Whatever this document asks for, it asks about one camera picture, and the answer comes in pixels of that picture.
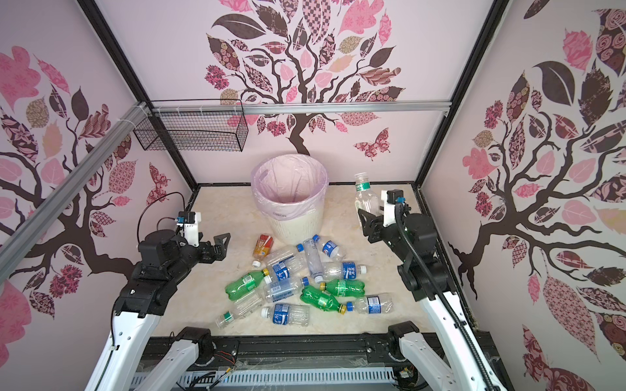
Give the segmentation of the red label orange bottle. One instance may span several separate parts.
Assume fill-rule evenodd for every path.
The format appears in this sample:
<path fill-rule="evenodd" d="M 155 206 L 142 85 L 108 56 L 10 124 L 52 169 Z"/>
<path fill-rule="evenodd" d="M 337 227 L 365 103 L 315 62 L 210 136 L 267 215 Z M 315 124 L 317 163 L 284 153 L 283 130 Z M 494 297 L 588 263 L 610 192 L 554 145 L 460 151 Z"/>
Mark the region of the red label orange bottle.
<path fill-rule="evenodd" d="M 254 246 L 253 258 L 262 261 L 271 252 L 274 239 L 269 234 L 261 234 Z"/>

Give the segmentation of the small blue label bottle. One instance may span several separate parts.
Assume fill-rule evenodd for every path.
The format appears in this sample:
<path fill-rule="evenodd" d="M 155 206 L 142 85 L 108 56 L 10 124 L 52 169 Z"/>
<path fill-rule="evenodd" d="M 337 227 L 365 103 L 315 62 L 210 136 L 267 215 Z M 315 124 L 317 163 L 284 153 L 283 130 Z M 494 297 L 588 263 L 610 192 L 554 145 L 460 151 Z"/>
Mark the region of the small blue label bottle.
<path fill-rule="evenodd" d="M 328 236 L 315 235 L 312 237 L 316 243 L 316 247 L 329 259 L 334 262 L 341 262 L 347 256 L 347 251 Z"/>

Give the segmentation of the clear bottle white cap blue label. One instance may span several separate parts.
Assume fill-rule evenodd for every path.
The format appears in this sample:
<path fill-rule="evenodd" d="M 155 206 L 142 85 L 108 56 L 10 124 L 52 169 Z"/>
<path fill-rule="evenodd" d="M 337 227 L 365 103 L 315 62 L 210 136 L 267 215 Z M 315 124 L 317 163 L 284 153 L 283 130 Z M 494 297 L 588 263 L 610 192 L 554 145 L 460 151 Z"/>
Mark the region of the clear bottle white cap blue label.
<path fill-rule="evenodd" d="M 325 280 L 356 280 L 368 273 L 366 265 L 355 262 L 329 262 L 324 265 Z"/>

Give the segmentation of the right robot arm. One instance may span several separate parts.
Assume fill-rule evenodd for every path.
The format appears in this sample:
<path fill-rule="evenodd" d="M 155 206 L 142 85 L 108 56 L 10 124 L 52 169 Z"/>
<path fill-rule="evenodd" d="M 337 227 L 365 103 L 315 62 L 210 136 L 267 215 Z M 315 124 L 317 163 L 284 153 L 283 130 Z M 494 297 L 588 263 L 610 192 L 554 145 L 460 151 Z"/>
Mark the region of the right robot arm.
<path fill-rule="evenodd" d="M 426 312 L 444 355 L 407 322 L 391 326 L 391 345 L 433 390 L 503 390 L 453 290 L 447 267 L 435 257 L 438 234 L 433 220 L 408 205 L 388 205 L 382 216 L 358 212 L 365 237 L 383 242 L 399 258 L 397 270 L 407 290 Z"/>

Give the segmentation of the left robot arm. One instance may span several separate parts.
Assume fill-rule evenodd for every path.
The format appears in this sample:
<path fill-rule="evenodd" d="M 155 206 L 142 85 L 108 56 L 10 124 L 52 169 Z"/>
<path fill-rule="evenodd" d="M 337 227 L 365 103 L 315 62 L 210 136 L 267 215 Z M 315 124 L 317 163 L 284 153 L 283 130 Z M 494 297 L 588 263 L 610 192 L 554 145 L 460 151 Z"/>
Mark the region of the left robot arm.
<path fill-rule="evenodd" d="M 154 231 L 139 243 L 141 261 L 112 306 L 107 343 L 91 374 L 88 390 L 127 390 L 153 331 L 178 286 L 197 264 L 225 259 L 230 234 L 192 243 L 171 230 Z M 141 390 L 170 390 L 192 365 L 215 356 L 209 329 L 185 327 L 166 356 L 140 384 Z"/>

